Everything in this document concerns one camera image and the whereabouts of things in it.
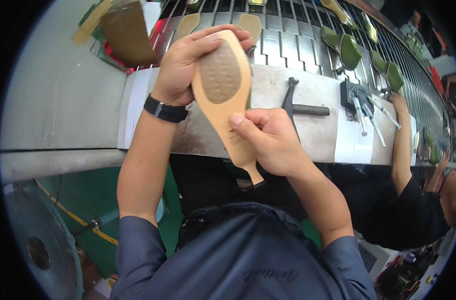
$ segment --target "dark blue shirt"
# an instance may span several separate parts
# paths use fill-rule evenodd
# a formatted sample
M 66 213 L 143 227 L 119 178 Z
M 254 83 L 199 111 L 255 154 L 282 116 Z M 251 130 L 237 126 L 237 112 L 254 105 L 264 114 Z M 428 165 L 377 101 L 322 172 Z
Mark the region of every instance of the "dark blue shirt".
M 113 300 L 375 299 L 354 237 L 320 251 L 297 224 L 276 213 L 239 213 L 169 259 L 147 220 L 122 218 L 118 235 Z

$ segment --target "black wristwatch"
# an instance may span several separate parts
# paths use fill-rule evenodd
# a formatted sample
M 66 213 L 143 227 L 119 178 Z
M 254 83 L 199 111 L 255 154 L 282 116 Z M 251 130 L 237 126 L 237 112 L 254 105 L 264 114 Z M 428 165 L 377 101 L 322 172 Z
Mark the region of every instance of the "black wristwatch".
M 188 111 L 184 106 L 164 104 L 163 102 L 153 99 L 151 94 L 146 98 L 144 109 L 157 118 L 173 123 L 180 123 L 186 119 L 186 116 L 188 115 Z

